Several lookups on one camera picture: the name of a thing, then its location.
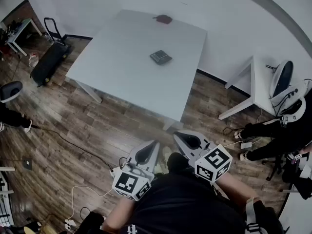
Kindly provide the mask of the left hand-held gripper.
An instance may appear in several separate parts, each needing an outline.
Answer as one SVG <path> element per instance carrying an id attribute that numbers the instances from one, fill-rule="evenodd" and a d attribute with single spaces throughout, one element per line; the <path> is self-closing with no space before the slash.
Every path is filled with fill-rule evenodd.
<path id="1" fill-rule="evenodd" d="M 139 201 L 155 178 L 158 153 L 157 141 L 146 141 L 133 148 L 126 161 L 112 170 L 112 189 L 123 197 Z"/>

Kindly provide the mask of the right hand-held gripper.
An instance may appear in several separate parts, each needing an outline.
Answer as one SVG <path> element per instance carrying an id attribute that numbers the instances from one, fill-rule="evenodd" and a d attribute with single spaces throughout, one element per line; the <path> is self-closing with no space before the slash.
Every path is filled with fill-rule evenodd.
<path id="1" fill-rule="evenodd" d="M 202 133 L 180 130 L 174 132 L 173 137 L 197 177 L 215 183 L 229 170 L 232 156 L 222 145 L 216 145 Z"/>

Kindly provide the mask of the black calculator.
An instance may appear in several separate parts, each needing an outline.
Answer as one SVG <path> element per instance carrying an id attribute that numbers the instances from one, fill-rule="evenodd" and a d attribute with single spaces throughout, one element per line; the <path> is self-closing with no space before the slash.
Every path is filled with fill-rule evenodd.
<path id="1" fill-rule="evenodd" d="M 157 65 L 164 65 L 172 60 L 172 57 L 166 54 L 163 50 L 156 51 L 150 54 L 150 58 L 157 64 Z"/>

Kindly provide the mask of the person's right forearm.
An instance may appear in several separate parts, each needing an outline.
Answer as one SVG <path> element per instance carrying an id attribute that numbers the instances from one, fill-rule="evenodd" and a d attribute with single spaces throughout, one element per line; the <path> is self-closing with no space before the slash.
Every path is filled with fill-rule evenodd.
<path id="1" fill-rule="evenodd" d="M 261 200 L 252 187 L 236 179 L 230 173 L 225 173 L 215 183 L 242 212 L 245 211 L 249 199 L 253 198 L 254 203 Z"/>

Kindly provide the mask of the person's left forearm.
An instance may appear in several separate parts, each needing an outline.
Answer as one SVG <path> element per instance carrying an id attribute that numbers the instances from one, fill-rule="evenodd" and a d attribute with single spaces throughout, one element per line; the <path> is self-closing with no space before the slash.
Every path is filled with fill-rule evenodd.
<path id="1" fill-rule="evenodd" d="M 104 220 L 102 230 L 118 234 L 119 230 L 131 217 L 136 201 L 123 197 Z"/>

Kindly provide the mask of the white table leg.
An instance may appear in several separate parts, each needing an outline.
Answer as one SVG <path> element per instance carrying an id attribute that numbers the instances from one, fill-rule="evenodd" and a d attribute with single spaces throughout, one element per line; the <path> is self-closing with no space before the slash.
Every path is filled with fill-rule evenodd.
<path id="1" fill-rule="evenodd" d="M 170 127 L 176 128 L 176 129 L 182 129 L 184 126 L 184 123 L 180 122 L 180 121 L 175 121 L 172 119 L 167 119 L 164 122 L 164 126 L 162 128 L 162 130 L 167 131 Z"/>
<path id="2" fill-rule="evenodd" d="M 75 80 L 75 82 L 90 96 L 92 97 L 97 103 L 101 104 L 102 103 L 102 99 L 95 93 L 95 91 L 93 90 L 92 87 L 79 82 L 77 80 Z"/>

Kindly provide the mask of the person's black shirt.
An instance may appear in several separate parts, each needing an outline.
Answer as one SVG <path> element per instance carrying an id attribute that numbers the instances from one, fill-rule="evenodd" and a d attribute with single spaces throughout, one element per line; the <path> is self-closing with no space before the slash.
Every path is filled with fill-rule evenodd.
<path id="1" fill-rule="evenodd" d="M 172 153 L 161 175 L 136 201 L 118 234 L 284 234 L 272 208 L 247 201 L 245 211 L 193 174 L 188 160 Z"/>

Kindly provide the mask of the long white table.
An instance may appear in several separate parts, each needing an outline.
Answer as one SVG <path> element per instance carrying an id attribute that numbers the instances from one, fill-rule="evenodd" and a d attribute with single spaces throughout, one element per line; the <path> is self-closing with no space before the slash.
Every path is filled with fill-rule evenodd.
<path id="1" fill-rule="evenodd" d="M 240 70 L 230 78 L 224 87 L 229 89 L 247 72 L 251 72 L 250 97 L 220 114 L 218 116 L 219 120 L 226 119 L 252 105 L 256 105 L 273 116 L 275 115 L 273 106 L 269 100 L 269 89 L 273 73 L 266 67 L 266 63 L 260 57 L 255 55 L 251 56 Z"/>

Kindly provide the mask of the black office chair base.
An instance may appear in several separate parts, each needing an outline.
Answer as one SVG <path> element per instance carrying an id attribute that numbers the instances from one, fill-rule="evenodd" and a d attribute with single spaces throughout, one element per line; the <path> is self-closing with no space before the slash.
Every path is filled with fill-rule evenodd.
<path id="1" fill-rule="evenodd" d="M 293 165 L 293 153 L 277 155 L 275 160 L 264 160 L 262 165 L 273 164 L 273 170 L 270 175 L 266 177 L 267 181 L 271 181 L 275 174 L 281 174 L 283 171 L 289 170 Z"/>

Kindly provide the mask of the black bag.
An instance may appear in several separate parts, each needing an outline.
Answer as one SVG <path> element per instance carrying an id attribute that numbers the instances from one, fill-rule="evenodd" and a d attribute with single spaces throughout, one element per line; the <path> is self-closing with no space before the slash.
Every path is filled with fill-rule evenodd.
<path id="1" fill-rule="evenodd" d="M 105 234 L 101 229 L 104 217 L 96 212 L 90 212 L 74 234 Z"/>

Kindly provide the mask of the white power strip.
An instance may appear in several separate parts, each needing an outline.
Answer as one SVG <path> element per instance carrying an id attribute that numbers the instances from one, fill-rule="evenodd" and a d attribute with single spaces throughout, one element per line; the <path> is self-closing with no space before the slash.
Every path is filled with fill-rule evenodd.
<path id="1" fill-rule="evenodd" d="M 65 219 L 64 222 L 65 222 L 65 228 L 69 231 L 74 230 L 77 226 L 75 221 L 72 219 Z"/>

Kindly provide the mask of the red cloth item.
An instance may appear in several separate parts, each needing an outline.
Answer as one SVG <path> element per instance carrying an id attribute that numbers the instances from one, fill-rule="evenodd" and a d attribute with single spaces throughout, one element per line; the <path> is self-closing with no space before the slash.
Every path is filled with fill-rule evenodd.
<path id="1" fill-rule="evenodd" d="M 153 19 L 155 19 L 157 22 L 160 22 L 166 25 L 170 24 L 173 21 L 173 19 L 170 16 L 164 15 L 164 14 L 153 17 Z"/>

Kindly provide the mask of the black platform hand cart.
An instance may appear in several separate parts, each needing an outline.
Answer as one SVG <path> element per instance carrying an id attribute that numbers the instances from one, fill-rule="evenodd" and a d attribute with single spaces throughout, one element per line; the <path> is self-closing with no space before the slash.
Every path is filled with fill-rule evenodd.
<path id="1" fill-rule="evenodd" d="M 51 21 L 54 25 L 55 32 L 49 30 L 47 21 Z M 70 45 L 66 44 L 63 37 L 60 35 L 56 22 L 53 18 L 45 17 L 44 25 L 53 44 L 45 52 L 45 54 L 39 59 L 36 66 L 33 68 L 30 78 L 37 84 L 37 87 L 46 85 L 52 75 L 55 73 L 56 68 L 65 59 L 70 50 Z"/>

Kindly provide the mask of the clear plastic bag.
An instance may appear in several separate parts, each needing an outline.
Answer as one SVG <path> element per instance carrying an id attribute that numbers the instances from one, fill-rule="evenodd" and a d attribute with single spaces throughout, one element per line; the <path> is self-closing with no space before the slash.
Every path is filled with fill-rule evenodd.
<path id="1" fill-rule="evenodd" d="M 29 67 L 30 68 L 35 68 L 36 65 L 38 64 L 38 62 L 39 62 L 39 55 L 38 55 L 38 53 L 35 53 L 35 52 L 31 53 L 29 55 Z"/>

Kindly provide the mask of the white metal rack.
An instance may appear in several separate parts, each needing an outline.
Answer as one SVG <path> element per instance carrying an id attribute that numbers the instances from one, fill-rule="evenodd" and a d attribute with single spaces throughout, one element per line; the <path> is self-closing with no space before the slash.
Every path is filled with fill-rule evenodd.
<path id="1" fill-rule="evenodd" d="M 12 217 L 10 194 L 14 191 L 9 189 L 5 172 L 15 171 L 13 167 L 3 167 L 0 165 L 0 226 L 10 227 L 14 225 Z"/>

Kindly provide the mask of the grey office chair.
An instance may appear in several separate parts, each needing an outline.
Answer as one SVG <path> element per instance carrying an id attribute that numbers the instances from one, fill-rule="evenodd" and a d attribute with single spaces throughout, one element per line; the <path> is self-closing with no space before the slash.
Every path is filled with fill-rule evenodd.
<path id="1" fill-rule="evenodd" d="M 0 102 L 6 103 L 15 99 L 22 91 L 21 81 L 12 81 L 0 87 Z"/>

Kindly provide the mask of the small white side table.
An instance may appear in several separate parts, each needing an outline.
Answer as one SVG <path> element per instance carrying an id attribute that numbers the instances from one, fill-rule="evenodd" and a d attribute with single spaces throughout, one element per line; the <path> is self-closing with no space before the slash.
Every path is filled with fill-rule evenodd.
<path id="1" fill-rule="evenodd" d="M 29 25 L 32 24 L 33 28 L 37 31 L 37 33 L 42 36 L 41 31 L 37 27 L 37 25 L 34 23 L 34 21 L 31 18 L 25 19 L 22 23 L 21 26 L 17 28 L 17 32 L 14 33 L 14 35 L 11 35 L 8 37 L 6 43 L 10 46 L 10 48 L 15 52 L 21 52 L 24 56 L 27 56 L 27 54 L 20 48 L 20 46 L 16 43 L 16 40 L 18 39 L 19 35 L 25 30 L 25 28 Z"/>

